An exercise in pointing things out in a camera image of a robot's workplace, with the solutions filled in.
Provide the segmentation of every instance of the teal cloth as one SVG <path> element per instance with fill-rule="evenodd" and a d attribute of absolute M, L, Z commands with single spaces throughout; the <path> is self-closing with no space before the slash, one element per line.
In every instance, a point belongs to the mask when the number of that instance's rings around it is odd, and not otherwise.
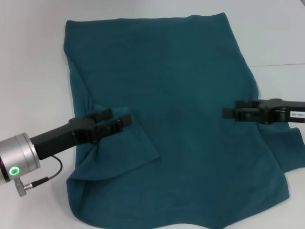
<path fill-rule="evenodd" d="M 305 166 L 299 130 L 222 119 L 258 97 L 224 13 L 68 21 L 64 50 L 75 116 L 111 108 L 133 121 L 77 147 L 67 187 L 79 220 L 222 229 L 289 198 L 284 172 Z"/>

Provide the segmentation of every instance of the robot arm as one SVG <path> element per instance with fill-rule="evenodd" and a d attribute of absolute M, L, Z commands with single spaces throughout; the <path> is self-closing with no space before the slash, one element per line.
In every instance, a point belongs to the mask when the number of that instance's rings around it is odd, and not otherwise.
<path fill-rule="evenodd" d="M 19 195 L 26 195 L 26 190 L 51 179 L 51 177 L 45 177 L 25 186 L 23 185 L 20 177 L 40 168 L 39 160 L 50 156 L 54 157 L 55 154 L 76 145 L 95 144 L 102 138 L 119 133 L 123 131 L 124 127 L 132 124 L 129 114 L 116 120 L 99 124 L 110 118 L 112 118 L 112 111 L 106 110 L 84 118 L 70 119 L 66 125 L 33 138 L 29 138 L 24 133 L 1 141 L 0 184 L 14 180 Z"/>
<path fill-rule="evenodd" d="M 236 101 L 234 108 L 224 108 L 223 117 L 238 122 L 305 123 L 305 102 L 289 102 L 281 99 Z"/>

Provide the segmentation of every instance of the green led ring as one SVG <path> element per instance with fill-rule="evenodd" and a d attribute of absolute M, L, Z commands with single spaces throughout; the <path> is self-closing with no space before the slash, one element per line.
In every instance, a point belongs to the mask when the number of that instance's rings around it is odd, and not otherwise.
<path fill-rule="evenodd" d="M 17 166 L 14 166 L 14 167 L 10 168 L 9 173 L 10 173 L 11 176 L 18 175 L 20 173 L 20 169 Z"/>

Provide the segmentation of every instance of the white table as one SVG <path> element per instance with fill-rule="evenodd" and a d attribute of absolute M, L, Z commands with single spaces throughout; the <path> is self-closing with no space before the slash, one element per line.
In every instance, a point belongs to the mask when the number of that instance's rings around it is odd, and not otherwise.
<path fill-rule="evenodd" d="M 69 69 L 62 50 L 66 20 L 186 17 L 225 12 L 262 98 L 305 101 L 305 7 L 299 0 L 0 0 L 0 139 L 35 136 L 73 117 Z M 300 64 L 277 66 L 281 64 Z M 301 126 L 305 136 L 305 126 Z M 65 180 L 74 151 L 59 154 L 63 172 L 19 198 L 0 187 L 3 229 L 89 229 L 71 213 Z M 53 159 L 25 183 L 57 171 Z M 291 198 L 228 229 L 305 228 L 305 169 L 287 174 Z M 201 228 L 172 225 L 167 229 Z"/>

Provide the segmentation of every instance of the label sticker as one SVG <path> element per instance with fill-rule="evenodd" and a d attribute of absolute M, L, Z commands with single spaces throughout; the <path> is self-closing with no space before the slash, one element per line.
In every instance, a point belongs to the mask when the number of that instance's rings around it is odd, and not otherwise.
<path fill-rule="evenodd" d="M 305 118 L 305 112 L 303 111 L 291 111 L 290 112 L 291 118 Z"/>

